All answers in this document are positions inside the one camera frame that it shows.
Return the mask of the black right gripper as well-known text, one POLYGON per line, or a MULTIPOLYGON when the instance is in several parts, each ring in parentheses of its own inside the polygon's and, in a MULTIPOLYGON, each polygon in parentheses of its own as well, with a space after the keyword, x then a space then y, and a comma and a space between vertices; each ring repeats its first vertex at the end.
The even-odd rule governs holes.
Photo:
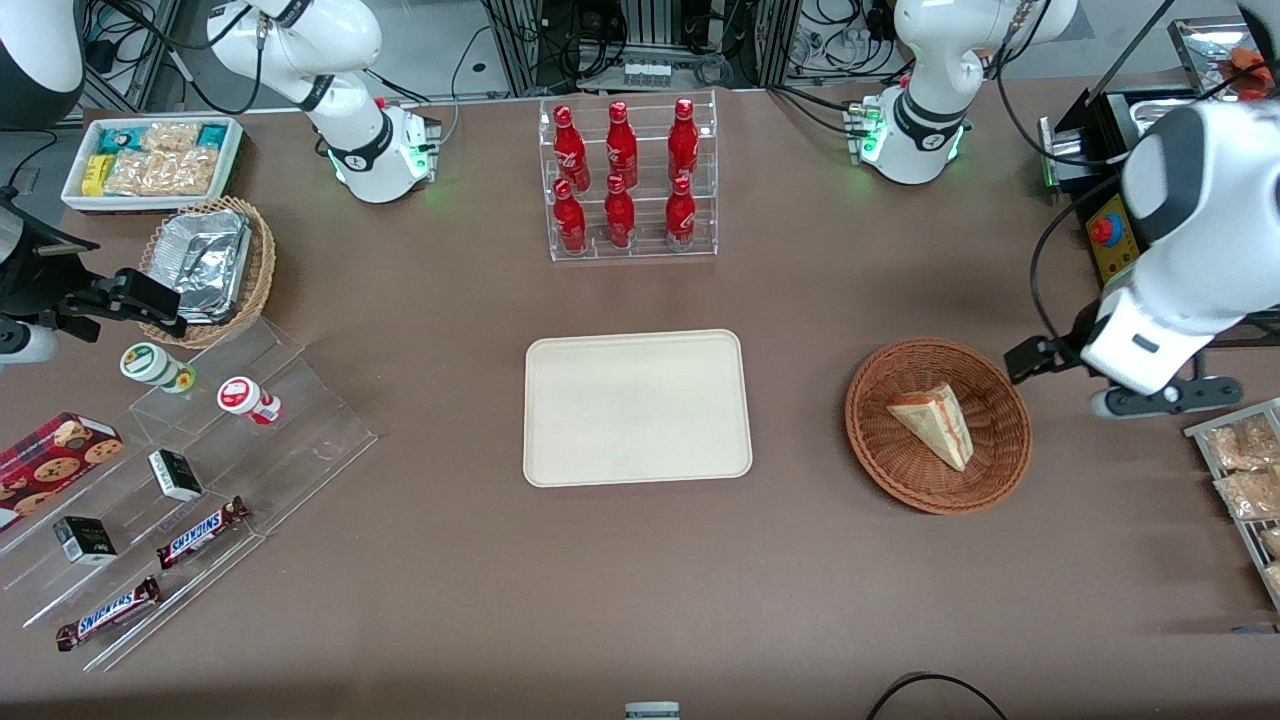
POLYGON ((100 249, 52 227, 3 195, 3 210, 19 222, 18 233, 3 259, 3 314, 40 322, 86 343, 96 343, 96 316, 138 322, 172 338, 186 337, 188 322, 179 314, 180 295, 134 268, 113 277, 88 272, 81 254, 100 249))

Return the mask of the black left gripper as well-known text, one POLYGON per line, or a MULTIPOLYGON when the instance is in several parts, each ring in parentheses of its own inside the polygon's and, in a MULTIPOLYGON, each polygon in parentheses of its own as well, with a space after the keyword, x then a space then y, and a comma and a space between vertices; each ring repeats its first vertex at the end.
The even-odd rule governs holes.
POLYGON ((1028 338, 1004 354, 1010 382, 1019 386, 1037 374, 1056 374, 1082 366, 1087 334, 1028 338))

